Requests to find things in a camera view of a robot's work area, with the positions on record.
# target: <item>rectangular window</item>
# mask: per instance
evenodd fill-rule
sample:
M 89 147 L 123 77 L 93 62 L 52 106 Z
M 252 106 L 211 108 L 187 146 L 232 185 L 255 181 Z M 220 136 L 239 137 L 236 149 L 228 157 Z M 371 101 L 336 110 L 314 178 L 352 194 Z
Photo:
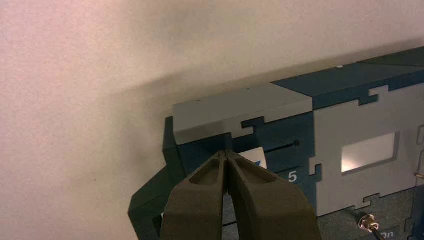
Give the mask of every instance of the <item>rectangular window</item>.
M 344 146 L 341 149 L 341 172 L 392 159 L 395 154 L 395 137 L 396 133 L 393 132 Z

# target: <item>cable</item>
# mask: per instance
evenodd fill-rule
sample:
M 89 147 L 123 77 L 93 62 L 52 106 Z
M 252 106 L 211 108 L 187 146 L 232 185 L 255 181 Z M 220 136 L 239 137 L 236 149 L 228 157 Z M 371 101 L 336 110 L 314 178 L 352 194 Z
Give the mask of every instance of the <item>cable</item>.
M 384 237 L 380 234 L 380 232 L 375 227 L 372 226 L 371 231 L 372 231 L 372 235 L 374 235 L 374 237 L 377 240 L 384 240 Z

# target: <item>gray panel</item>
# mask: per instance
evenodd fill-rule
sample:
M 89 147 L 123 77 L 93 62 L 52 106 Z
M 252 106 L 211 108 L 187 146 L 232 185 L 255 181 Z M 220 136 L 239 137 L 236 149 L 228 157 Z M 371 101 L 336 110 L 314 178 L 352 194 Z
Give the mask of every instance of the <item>gray panel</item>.
M 378 102 L 358 105 L 350 101 L 314 111 L 315 157 L 310 173 L 322 164 L 322 181 L 316 184 L 317 216 L 351 206 L 368 206 L 364 198 L 382 197 L 416 186 L 419 168 L 419 126 L 424 124 L 424 83 L 388 91 L 382 86 L 369 91 Z M 394 158 L 342 174 L 342 148 L 397 133 Z
M 243 121 L 264 117 L 268 123 L 311 111 L 311 97 L 266 83 L 174 105 L 174 136 L 178 145 L 225 133 L 237 138 L 253 133 Z
M 358 210 L 349 207 L 321 216 L 318 218 L 321 237 L 323 240 L 375 240 L 372 234 L 358 227 L 358 221 L 362 216 L 373 214 L 380 224 L 382 233 L 393 235 L 393 238 L 390 239 L 395 239 L 396 236 L 398 240 L 407 240 L 408 236 L 412 234 L 412 229 L 406 227 L 405 221 L 411 218 L 414 195 L 414 189 L 381 198 L 374 195 L 366 199 L 366 201 L 371 202 L 368 207 Z

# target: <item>number 5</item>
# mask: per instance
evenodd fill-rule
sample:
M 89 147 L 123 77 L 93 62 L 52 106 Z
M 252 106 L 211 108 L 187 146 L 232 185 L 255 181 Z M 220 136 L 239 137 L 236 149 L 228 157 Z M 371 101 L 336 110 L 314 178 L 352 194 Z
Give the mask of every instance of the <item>number 5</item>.
M 298 179 L 298 176 L 296 176 L 297 171 L 291 171 L 288 173 L 288 182 L 293 183 L 296 182 Z

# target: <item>white label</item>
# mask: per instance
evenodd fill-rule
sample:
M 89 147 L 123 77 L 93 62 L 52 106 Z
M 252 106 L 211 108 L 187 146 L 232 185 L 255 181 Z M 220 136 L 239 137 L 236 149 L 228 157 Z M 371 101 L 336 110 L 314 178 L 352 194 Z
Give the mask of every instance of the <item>white label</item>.
M 265 160 L 265 153 L 263 147 L 254 148 L 249 151 L 239 153 L 243 158 L 251 161 L 252 163 L 259 163 L 259 166 L 267 169 L 267 161 Z

